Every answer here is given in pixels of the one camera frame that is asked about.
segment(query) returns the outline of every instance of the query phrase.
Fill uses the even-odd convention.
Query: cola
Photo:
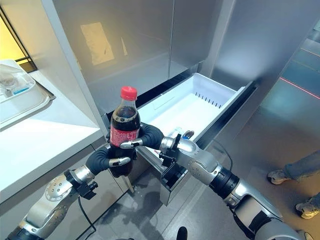
[[[131,161],[123,166],[111,167],[115,178],[128,176],[133,167],[134,149],[121,149],[120,144],[138,137],[140,116],[136,108],[137,90],[131,86],[121,88],[121,104],[114,110],[111,117],[110,153],[112,158],[129,157]]]

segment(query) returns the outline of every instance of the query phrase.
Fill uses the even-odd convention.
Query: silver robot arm
[[[217,193],[233,213],[234,220],[252,240],[301,240],[282,220],[279,210],[257,189],[238,178],[188,139],[164,137],[160,158],[185,167]]]
[[[78,196],[91,199],[98,184],[93,181],[103,170],[123,166],[130,162],[129,157],[108,158],[108,148],[94,152],[86,164],[67,170],[46,186],[42,197],[31,207],[18,227],[6,240],[44,240],[65,218],[70,205]]]

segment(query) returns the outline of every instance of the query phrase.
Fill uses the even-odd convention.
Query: red laser line
[[[309,91],[307,91],[307,90],[303,89],[302,87],[300,87],[300,86],[298,86],[298,85],[296,85],[296,84],[292,83],[292,82],[291,82],[291,81],[289,81],[288,79],[285,79],[284,77],[280,77],[280,79],[281,79],[281,80],[283,80],[283,81],[285,81],[285,82],[287,82],[288,84],[291,84],[292,86],[295,86],[296,88],[298,88],[298,89],[300,89],[300,90],[304,91],[305,93],[307,93],[307,94],[309,94],[309,95],[311,95],[311,96],[315,97],[316,99],[319,99],[319,100],[320,100],[320,96],[317,96],[317,95],[315,95],[315,94],[313,94],[313,93],[311,93],[311,92],[309,92]]]

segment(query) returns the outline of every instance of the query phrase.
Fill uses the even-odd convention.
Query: red label
[[[122,131],[114,128],[111,125],[110,129],[110,143],[120,147],[120,144],[126,142],[126,141],[131,141],[133,139],[136,139],[139,134],[139,129],[132,130],[132,131]]]

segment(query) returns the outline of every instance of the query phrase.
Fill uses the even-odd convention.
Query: freezer drawer
[[[159,128],[165,136],[194,131],[191,137],[205,148],[252,91],[253,84],[233,90],[199,73],[141,106],[143,122]],[[168,204],[189,177],[188,170],[162,166],[159,151],[139,147],[138,152],[161,174],[160,200]]]

